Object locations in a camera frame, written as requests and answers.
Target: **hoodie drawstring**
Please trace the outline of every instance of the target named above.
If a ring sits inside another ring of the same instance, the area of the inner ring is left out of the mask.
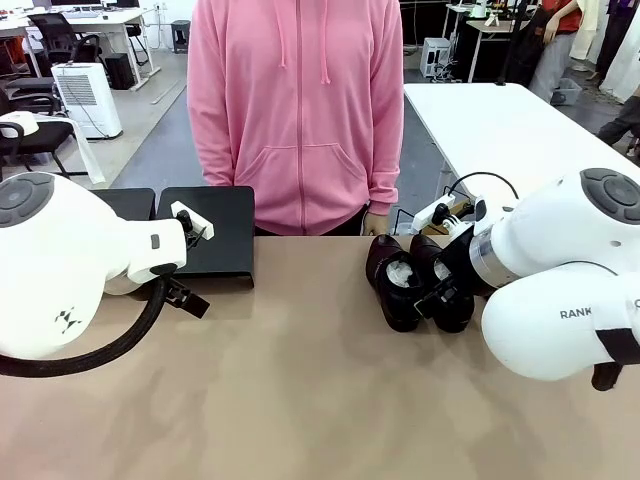
[[[282,30],[282,20],[278,0],[273,0],[273,8],[276,11],[276,22],[278,24],[278,35],[280,37],[280,67],[287,69],[287,49],[285,46],[284,31]],[[320,69],[322,70],[322,85],[330,85],[329,68],[327,67],[327,23],[329,21],[329,0],[324,0],[324,11],[322,13],[322,25],[320,25]]]
[[[331,78],[329,78],[329,68],[327,67],[327,22],[329,19],[329,0],[324,0],[324,12],[322,14],[322,25],[320,26],[320,56],[321,56],[321,66],[322,69],[322,80],[321,83],[323,85],[330,85]]]
[[[282,22],[280,20],[280,9],[278,8],[278,0],[273,0],[273,8],[276,11],[278,35],[280,36],[280,67],[286,70],[287,69],[287,51],[284,45],[284,32],[282,31]]]

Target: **trash can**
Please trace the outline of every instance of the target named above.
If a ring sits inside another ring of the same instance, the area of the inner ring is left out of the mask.
[[[187,53],[189,51],[189,32],[191,22],[188,20],[176,20],[171,24],[173,36],[173,53]]]
[[[582,87],[570,78],[561,78],[560,85],[553,91],[551,105],[574,105],[578,101]]]

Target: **black chair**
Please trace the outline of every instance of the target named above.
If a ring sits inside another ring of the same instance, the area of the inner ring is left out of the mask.
[[[140,2],[139,0],[118,0],[118,8],[140,8]],[[144,48],[144,45],[140,40],[140,35],[142,35],[142,28],[137,24],[127,25],[127,35],[129,36],[129,43],[131,44],[133,55],[134,57],[136,57],[136,63],[140,67],[145,66],[147,63],[149,63],[149,52],[147,52],[147,49]],[[142,51],[147,56],[147,59],[145,61],[140,61],[140,59],[138,58],[138,52],[136,52],[136,47],[134,47],[133,45],[132,38],[138,40],[140,48],[142,48]]]
[[[30,104],[42,102],[48,96],[44,94],[27,95],[15,99],[9,99],[4,90],[0,89],[0,116],[17,110],[26,110]],[[54,112],[55,99],[50,96],[49,114]],[[87,172],[67,172],[62,162],[56,155],[56,150],[71,136],[75,138],[73,127],[66,122],[38,122],[38,131],[31,135],[24,135],[24,129],[11,122],[0,122],[0,128],[15,130],[15,138],[7,138],[0,132],[0,157],[9,157],[12,164],[17,162],[18,156],[35,155],[37,153],[50,153],[53,160],[58,164],[61,175],[69,178],[77,175],[87,175]],[[31,171],[29,164],[24,162],[24,166]],[[0,166],[0,182],[3,179],[2,166]]]
[[[133,50],[133,56],[136,57],[136,63],[139,67],[144,67],[147,63],[149,63],[149,52],[147,52],[147,49],[144,48],[144,45],[140,40],[140,35],[142,35],[142,28],[140,27],[140,25],[127,25],[127,35],[129,36],[129,43],[131,44],[131,50]],[[138,40],[140,48],[142,48],[142,51],[147,56],[146,60],[140,61],[140,59],[138,58],[138,52],[136,51],[136,47],[133,45],[132,38]]]
[[[73,27],[60,13],[44,13],[30,15],[29,19],[42,34],[42,46],[44,53],[51,65],[56,63],[100,62],[102,49],[100,37],[87,35],[78,38]],[[11,82],[7,88],[17,89],[14,95],[31,93],[50,93],[53,90],[54,80],[50,77],[28,78]]]
[[[100,61],[100,38],[87,35],[78,38],[73,27],[61,13],[29,15],[29,19],[42,34],[42,46],[52,64]]]

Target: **white box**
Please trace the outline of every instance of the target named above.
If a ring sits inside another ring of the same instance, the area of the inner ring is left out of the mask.
[[[423,77],[435,77],[436,66],[449,63],[451,42],[446,38],[425,38],[420,60],[420,71]]]
[[[115,138],[122,124],[100,63],[59,64],[51,69],[69,118],[87,138]]]

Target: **wall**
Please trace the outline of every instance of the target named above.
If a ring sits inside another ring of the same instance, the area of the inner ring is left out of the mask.
[[[155,9],[156,5],[160,5],[159,11],[149,12],[144,16],[148,25],[147,35],[151,47],[173,48],[171,22],[174,20],[191,20],[191,12],[195,4],[196,0],[140,0],[140,6],[145,9]],[[158,15],[162,24],[160,26],[158,26]]]

